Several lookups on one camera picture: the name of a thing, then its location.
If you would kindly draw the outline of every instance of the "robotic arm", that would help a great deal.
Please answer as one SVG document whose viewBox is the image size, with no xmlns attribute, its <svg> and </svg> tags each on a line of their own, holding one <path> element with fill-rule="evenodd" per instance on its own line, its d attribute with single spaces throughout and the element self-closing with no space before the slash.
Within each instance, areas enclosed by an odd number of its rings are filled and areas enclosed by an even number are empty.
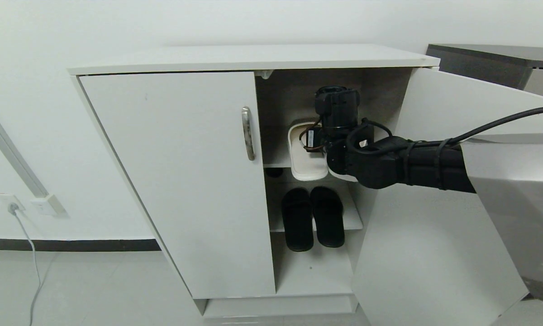
<svg viewBox="0 0 543 326">
<path fill-rule="evenodd" d="M 326 86 L 315 95 L 314 143 L 330 172 L 367 188 L 396 183 L 476 193 L 497 227 L 530 293 L 543 301 L 543 134 L 478 136 L 495 126 L 543 113 L 510 115 L 460 136 L 414 141 L 375 121 L 358 124 L 360 94 Z M 388 136 L 374 140 L 374 128 Z"/>
</svg>

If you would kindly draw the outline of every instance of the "wall trim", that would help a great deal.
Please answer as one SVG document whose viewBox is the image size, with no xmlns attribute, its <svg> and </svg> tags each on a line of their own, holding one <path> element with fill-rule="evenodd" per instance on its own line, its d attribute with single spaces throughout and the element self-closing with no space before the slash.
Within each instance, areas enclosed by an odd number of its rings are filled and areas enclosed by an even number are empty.
<svg viewBox="0 0 543 326">
<path fill-rule="evenodd" d="M 160 251 L 155 239 L 143 240 L 33 240 L 36 251 L 99 252 Z M 0 239 L 0 250 L 32 250 L 27 240 Z"/>
</svg>

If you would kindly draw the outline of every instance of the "shoe cabinet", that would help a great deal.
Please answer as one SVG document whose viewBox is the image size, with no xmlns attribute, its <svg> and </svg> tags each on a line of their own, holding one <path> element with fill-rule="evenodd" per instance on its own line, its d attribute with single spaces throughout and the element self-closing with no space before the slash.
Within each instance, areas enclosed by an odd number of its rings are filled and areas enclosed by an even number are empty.
<svg viewBox="0 0 543 326">
<path fill-rule="evenodd" d="M 411 139 L 543 106 L 543 97 L 438 65 L 371 44 L 203 46 L 68 71 L 173 277 L 206 318 L 354 313 L 360 304 L 373 326 L 489 325 L 526 289 L 476 196 L 290 173 L 288 128 L 315 118 L 325 85 L 358 89 L 360 117 Z M 543 117 L 494 130 L 535 131 Z M 281 198 L 315 186 L 338 192 L 346 243 L 292 252 Z"/>
</svg>

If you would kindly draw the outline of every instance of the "floor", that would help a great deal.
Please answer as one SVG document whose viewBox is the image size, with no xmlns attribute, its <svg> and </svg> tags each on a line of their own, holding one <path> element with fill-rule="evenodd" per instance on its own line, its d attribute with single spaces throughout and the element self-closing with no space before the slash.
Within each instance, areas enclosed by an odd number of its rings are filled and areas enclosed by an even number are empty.
<svg viewBox="0 0 543 326">
<path fill-rule="evenodd" d="M 39 252 L 44 286 L 34 326 L 368 326 L 338 316 L 205 320 L 161 252 Z M 0 251 L 0 325 L 26 325 L 36 289 L 31 252 Z M 543 304 L 520 302 L 493 326 L 543 326 Z"/>
</svg>

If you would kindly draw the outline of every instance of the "black cable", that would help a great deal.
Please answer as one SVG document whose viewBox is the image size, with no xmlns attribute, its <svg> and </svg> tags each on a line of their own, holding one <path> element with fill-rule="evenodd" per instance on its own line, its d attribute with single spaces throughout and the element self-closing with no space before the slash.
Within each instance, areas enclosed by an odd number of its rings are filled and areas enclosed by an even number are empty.
<svg viewBox="0 0 543 326">
<path fill-rule="evenodd" d="M 435 171 L 435 175 L 437 177 L 437 185 L 439 190 L 446 190 L 445 184 L 443 183 L 443 172 L 441 171 L 441 153 L 443 152 L 443 148 L 447 145 L 447 143 L 450 141 L 450 138 L 447 138 L 441 142 L 440 145 L 438 145 L 437 151 L 434 153 L 434 168 L 437 170 Z"/>
<path fill-rule="evenodd" d="M 408 147 L 406 147 L 406 152 L 404 153 L 404 183 L 408 186 L 412 186 L 412 182 L 410 181 L 410 167 L 408 166 L 410 151 L 412 150 L 412 148 L 414 148 L 414 145 L 416 145 L 416 143 L 420 142 L 424 142 L 424 140 L 419 140 L 417 142 L 408 144 Z"/>
<path fill-rule="evenodd" d="M 358 150 L 356 148 L 356 146 L 354 146 L 354 144 L 352 143 L 352 138 L 354 138 L 354 136 L 356 136 L 356 134 L 358 134 L 358 132 L 361 132 L 362 130 L 364 130 L 368 126 L 375 126 L 375 127 L 381 128 L 381 130 L 384 130 L 386 132 L 386 134 L 388 134 L 389 137 L 393 136 L 390 129 L 388 129 L 385 125 L 379 124 L 378 122 L 371 121 L 371 120 L 368 120 L 368 119 L 364 118 L 364 119 L 362 119 L 362 124 L 360 124 L 354 130 L 352 130 L 348 134 L 348 137 L 346 137 L 346 147 L 348 147 L 349 149 L 352 149 L 352 151 L 356 151 L 358 153 L 365 154 L 366 153 L 365 151 Z"/>
<path fill-rule="evenodd" d="M 495 120 L 493 122 L 489 122 L 486 125 L 483 125 L 483 126 L 480 126 L 478 128 L 474 128 L 473 130 L 470 130 L 468 132 L 465 132 L 464 134 L 462 134 L 460 136 L 456 136 L 454 138 L 451 138 L 447 142 L 447 145 L 448 146 L 456 145 L 456 144 L 462 142 L 463 140 L 465 140 L 467 138 L 470 138 L 470 137 L 472 137 L 472 136 L 474 136 L 476 134 L 480 134 L 481 132 L 487 131 L 487 130 L 489 130 L 491 128 L 494 128 L 496 126 L 500 126 L 502 124 L 506 124 L 507 122 L 511 122 L 511 121 L 514 121 L 514 120 L 519 120 L 520 118 L 530 117 L 531 115 L 537 115 L 537 114 L 541 114 L 541 113 L 543 113 L 543 107 L 538 107 L 536 109 L 530 109 L 530 110 L 527 110 L 527 111 L 522 111 L 522 112 L 519 112 L 519 113 L 511 114 L 508 117 L 501 118 L 501 119 Z M 358 127 L 358 129 L 360 129 L 360 130 L 362 130 L 364 128 L 365 128 L 365 126 L 362 126 L 362 125 Z M 354 136 L 355 134 L 357 134 L 356 129 L 353 130 L 352 132 L 350 132 L 350 134 L 346 138 L 346 146 L 348 147 L 349 150 L 354 151 L 354 152 L 356 152 L 358 154 L 382 155 L 382 154 L 387 154 L 387 153 L 391 153 L 391 152 L 394 152 L 394 151 L 405 150 L 406 148 L 408 148 L 408 145 L 399 145 L 399 146 L 389 147 L 389 148 L 386 148 L 386 149 L 380 149 L 380 150 L 375 150 L 375 151 L 366 151 L 366 150 L 358 149 L 356 146 L 354 146 L 354 144 L 352 142 L 352 136 Z M 431 141 L 431 142 L 421 142 L 421 143 L 415 144 L 414 148 L 417 148 L 417 147 L 437 147 L 442 142 L 443 141 L 441 141 L 441 140 L 434 140 L 434 141 Z"/>
<path fill-rule="evenodd" d="M 467 138 L 470 138 L 470 137 L 472 137 L 472 136 L 474 136 L 476 134 L 480 134 L 481 132 L 489 130 L 489 129 L 494 128 L 496 126 L 500 126 L 502 124 L 506 124 L 507 122 L 511 122 L 511 121 L 514 121 L 514 120 L 519 120 L 520 118 L 530 117 L 531 115 L 536 115 L 536 114 L 541 114 L 541 113 L 543 113 L 543 107 L 538 107 L 536 109 L 531 109 L 531 110 L 511 114 L 508 117 L 501 118 L 501 119 L 495 120 L 493 122 L 489 122 L 488 124 L 480 126 L 479 128 L 474 128 L 473 130 L 471 130 L 469 132 L 465 132 L 464 134 L 462 134 L 460 136 L 456 136 L 454 138 L 451 138 L 451 140 L 449 141 L 449 144 L 452 145 L 452 144 L 460 143 L 460 142 L 462 142 L 463 140 L 465 140 Z"/>
</svg>

